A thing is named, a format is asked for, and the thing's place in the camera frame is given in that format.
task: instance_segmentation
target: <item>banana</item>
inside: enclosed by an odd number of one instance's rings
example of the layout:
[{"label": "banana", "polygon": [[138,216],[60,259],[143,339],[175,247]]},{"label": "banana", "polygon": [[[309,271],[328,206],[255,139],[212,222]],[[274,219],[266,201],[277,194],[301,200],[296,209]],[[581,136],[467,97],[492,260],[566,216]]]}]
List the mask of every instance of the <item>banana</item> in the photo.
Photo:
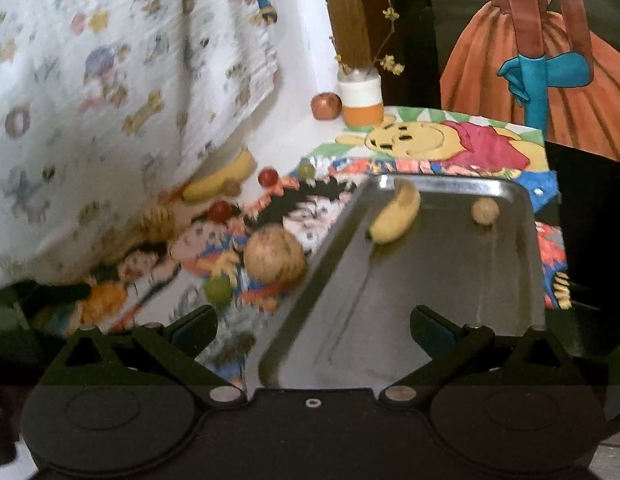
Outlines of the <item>banana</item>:
[{"label": "banana", "polygon": [[256,169],[257,163],[247,148],[241,150],[237,158],[221,170],[188,184],[183,189],[183,199],[186,202],[199,202],[221,193],[224,182],[234,178],[244,181]]},{"label": "banana", "polygon": [[389,244],[412,225],[421,206],[419,190],[402,178],[394,180],[394,198],[381,210],[368,229],[375,244]]}]

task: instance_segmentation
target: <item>bolt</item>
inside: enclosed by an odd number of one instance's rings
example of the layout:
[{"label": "bolt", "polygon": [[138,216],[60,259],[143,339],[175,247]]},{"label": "bolt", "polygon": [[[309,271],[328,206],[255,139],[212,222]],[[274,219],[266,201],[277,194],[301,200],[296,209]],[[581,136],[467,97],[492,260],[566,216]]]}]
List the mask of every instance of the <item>bolt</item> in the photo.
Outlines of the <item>bolt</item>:
[{"label": "bolt", "polygon": [[217,386],[210,390],[210,399],[215,402],[235,402],[241,397],[241,390],[234,386]]},{"label": "bolt", "polygon": [[390,386],[386,390],[386,397],[394,402],[408,402],[417,396],[417,392],[410,386]]}]

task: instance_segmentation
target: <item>red fruit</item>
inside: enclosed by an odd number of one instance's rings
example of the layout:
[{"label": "red fruit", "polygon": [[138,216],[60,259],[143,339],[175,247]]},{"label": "red fruit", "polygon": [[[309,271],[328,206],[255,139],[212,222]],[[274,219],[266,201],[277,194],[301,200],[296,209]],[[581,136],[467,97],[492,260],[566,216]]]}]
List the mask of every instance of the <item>red fruit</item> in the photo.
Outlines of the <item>red fruit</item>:
[{"label": "red fruit", "polygon": [[213,203],[208,209],[208,218],[218,224],[225,224],[232,216],[232,206],[225,200]]},{"label": "red fruit", "polygon": [[261,187],[274,186],[279,181],[279,173],[274,168],[263,168],[258,176]]},{"label": "red fruit", "polygon": [[337,94],[324,92],[317,94],[310,101],[312,115],[319,121],[330,121],[341,113],[341,99]]}]

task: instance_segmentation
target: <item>green grape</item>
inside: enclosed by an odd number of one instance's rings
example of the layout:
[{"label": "green grape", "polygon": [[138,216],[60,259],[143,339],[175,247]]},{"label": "green grape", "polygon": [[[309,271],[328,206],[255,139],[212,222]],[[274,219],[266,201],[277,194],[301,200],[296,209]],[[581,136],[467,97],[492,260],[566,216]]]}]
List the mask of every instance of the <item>green grape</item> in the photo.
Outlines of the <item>green grape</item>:
[{"label": "green grape", "polygon": [[298,168],[296,168],[296,176],[299,180],[313,180],[316,174],[316,170],[309,162],[302,162]]},{"label": "green grape", "polygon": [[203,292],[215,308],[225,308],[232,301],[232,285],[226,275],[210,278],[203,285]]}]

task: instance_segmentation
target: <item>potato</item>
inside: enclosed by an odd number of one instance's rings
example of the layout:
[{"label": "potato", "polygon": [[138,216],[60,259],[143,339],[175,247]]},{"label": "potato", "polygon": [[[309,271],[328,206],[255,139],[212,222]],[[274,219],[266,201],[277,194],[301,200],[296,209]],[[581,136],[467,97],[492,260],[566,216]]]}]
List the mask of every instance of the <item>potato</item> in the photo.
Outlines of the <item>potato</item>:
[{"label": "potato", "polygon": [[278,224],[254,232],[245,245],[244,265],[250,279],[262,285],[293,282],[306,272],[303,247]]},{"label": "potato", "polygon": [[479,225],[490,226],[499,217],[499,206],[487,196],[482,196],[472,204],[472,219]]}]

